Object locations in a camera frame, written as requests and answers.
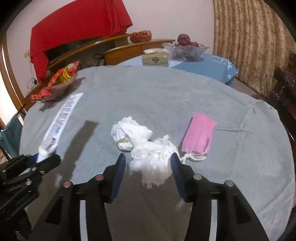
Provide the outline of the white printed packaging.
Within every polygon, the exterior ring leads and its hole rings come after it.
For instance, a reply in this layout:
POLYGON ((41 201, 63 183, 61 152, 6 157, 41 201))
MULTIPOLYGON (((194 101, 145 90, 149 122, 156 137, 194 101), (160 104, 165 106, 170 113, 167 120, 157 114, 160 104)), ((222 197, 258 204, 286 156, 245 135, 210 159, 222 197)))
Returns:
POLYGON ((84 93, 77 93, 71 95, 62 105, 39 146, 37 163, 44 161, 46 158, 55 153, 62 132, 67 125, 71 113, 83 94, 84 93))

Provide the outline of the white plastic bag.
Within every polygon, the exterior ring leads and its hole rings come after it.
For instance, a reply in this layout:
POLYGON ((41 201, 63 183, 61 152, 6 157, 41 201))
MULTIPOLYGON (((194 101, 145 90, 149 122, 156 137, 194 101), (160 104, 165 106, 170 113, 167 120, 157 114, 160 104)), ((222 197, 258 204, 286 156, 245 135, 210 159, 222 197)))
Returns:
POLYGON ((170 136, 157 138, 136 145, 131 151, 132 161, 129 170, 142 175, 142 183, 151 189, 160 186, 171 176, 171 155, 178 154, 177 147, 170 141, 170 136))

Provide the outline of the pink face mask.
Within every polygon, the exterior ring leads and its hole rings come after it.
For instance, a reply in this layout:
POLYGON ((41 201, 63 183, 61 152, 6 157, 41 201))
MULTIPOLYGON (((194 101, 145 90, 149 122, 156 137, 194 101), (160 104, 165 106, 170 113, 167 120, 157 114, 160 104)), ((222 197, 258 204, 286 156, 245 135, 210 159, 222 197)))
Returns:
POLYGON ((182 141, 181 152, 184 156, 181 163, 187 159, 199 162, 207 158, 212 143, 212 133, 216 121, 202 113, 194 113, 182 141))

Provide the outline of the snack basket red packets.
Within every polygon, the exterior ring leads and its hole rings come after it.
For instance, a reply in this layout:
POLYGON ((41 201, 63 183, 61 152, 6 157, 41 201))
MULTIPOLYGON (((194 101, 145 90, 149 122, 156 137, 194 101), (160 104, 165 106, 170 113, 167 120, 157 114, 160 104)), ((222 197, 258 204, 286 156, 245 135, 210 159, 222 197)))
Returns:
POLYGON ((38 93, 31 94, 31 102, 58 101, 67 92, 72 82, 77 78, 80 61, 74 61, 66 67, 59 69, 50 79, 48 85, 38 93))

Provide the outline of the crumpled white tissue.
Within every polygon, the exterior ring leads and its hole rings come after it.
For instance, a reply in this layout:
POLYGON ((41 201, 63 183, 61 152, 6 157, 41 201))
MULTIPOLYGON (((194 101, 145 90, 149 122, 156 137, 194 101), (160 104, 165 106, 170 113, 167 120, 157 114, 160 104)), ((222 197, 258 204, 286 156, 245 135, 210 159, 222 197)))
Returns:
POLYGON ((120 150, 131 151, 136 145, 150 140, 152 131, 129 116, 112 126, 111 136, 120 150))

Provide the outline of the grey table cloth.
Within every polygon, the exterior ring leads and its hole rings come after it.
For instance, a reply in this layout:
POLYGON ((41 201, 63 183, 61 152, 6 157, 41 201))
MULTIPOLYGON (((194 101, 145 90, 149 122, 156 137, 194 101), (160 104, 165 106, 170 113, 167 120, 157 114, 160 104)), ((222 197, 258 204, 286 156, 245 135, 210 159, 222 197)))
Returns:
MULTIPOLYGON (((34 226, 65 181, 90 180, 113 165, 121 151, 114 124, 131 116, 179 148, 194 113, 216 121, 206 160, 186 161, 209 181, 232 180, 259 218, 269 240, 285 231, 295 194, 295 171, 287 132, 275 108, 208 77, 146 66, 80 70, 69 94, 83 93, 60 137, 60 166, 46 174, 40 196, 27 207, 34 226)), ((67 97, 36 103, 24 120, 20 153, 36 154, 67 97)), ((184 240, 191 203, 181 201, 171 175, 147 189, 126 167, 118 197, 106 205, 113 240, 184 240)))

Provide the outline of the wooden tv cabinet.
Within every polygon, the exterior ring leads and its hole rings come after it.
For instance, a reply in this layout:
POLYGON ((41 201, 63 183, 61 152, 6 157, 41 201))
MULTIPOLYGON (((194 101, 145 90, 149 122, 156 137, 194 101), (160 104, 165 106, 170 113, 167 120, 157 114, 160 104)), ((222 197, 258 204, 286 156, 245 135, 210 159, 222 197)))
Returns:
POLYGON ((49 61, 46 68, 46 78, 76 60, 80 61, 79 69, 101 65, 117 65, 125 60, 140 56, 149 48, 162 48, 163 43, 172 43, 174 39, 151 39, 150 41, 133 43, 131 34, 112 38, 96 38, 89 41, 78 41, 77 47, 62 53, 49 61))

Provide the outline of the blue table cover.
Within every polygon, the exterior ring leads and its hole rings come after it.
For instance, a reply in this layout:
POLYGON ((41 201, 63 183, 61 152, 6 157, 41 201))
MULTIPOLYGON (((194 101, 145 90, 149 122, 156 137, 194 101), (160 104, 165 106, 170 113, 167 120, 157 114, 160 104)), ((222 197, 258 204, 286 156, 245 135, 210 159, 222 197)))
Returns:
MULTIPOLYGON (((144 66, 142 56, 123 61, 117 66, 133 69, 137 75, 152 69, 166 69, 163 66, 144 66)), ((202 54, 197 62, 170 60, 168 68, 206 76, 231 88, 234 87, 235 76, 238 73, 238 68, 230 60, 207 53, 202 54)))

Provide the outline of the red cloth cover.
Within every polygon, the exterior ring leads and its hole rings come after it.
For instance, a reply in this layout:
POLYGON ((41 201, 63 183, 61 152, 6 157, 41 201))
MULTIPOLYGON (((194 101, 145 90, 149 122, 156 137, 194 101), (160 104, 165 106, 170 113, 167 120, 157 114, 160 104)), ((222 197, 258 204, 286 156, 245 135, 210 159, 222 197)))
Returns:
POLYGON ((73 1, 51 13, 31 31, 30 59, 38 83, 48 83, 46 51, 78 40, 124 34, 131 26, 123 1, 73 1))

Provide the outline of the tissue box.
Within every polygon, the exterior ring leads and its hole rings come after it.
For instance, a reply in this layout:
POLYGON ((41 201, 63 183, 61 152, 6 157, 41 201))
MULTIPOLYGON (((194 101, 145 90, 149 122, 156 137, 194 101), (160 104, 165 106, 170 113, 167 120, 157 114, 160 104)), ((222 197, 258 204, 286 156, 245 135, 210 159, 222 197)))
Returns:
POLYGON ((142 64, 144 66, 168 67, 170 53, 162 48, 152 48, 144 50, 142 55, 142 64))

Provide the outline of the glass fruit bowl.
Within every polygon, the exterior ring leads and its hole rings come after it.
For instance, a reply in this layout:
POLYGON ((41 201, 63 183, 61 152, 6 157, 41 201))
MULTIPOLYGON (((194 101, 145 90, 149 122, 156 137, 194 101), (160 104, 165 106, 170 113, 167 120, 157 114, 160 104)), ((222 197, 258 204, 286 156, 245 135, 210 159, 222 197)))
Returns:
POLYGON ((187 45, 177 46, 176 43, 163 43, 162 46, 169 52, 169 58, 176 61, 198 62, 202 54, 209 48, 202 44, 198 47, 187 45))

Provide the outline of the beige patterned curtain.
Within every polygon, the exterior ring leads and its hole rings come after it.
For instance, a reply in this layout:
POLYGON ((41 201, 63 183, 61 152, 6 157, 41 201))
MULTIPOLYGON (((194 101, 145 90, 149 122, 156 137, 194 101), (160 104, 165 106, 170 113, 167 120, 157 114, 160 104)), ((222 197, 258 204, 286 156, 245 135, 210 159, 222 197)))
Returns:
POLYGON ((276 85, 276 67, 285 68, 295 40, 265 1, 214 1, 214 55, 229 59, 238 78, 263 96, 276 85))

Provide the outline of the red apples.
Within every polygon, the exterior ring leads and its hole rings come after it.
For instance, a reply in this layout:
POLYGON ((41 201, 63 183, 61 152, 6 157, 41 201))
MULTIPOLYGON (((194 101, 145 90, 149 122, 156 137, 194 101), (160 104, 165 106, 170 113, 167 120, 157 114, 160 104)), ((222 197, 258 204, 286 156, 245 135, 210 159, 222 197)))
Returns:
POLYGON ((185 47, 185 46, 199 47, 199 44, 197 42, 191 42, 191 39, 187 34, 180 34, 177 38, 177 43, 175 44, 175 46, 177 46, 177 47, 185 47))

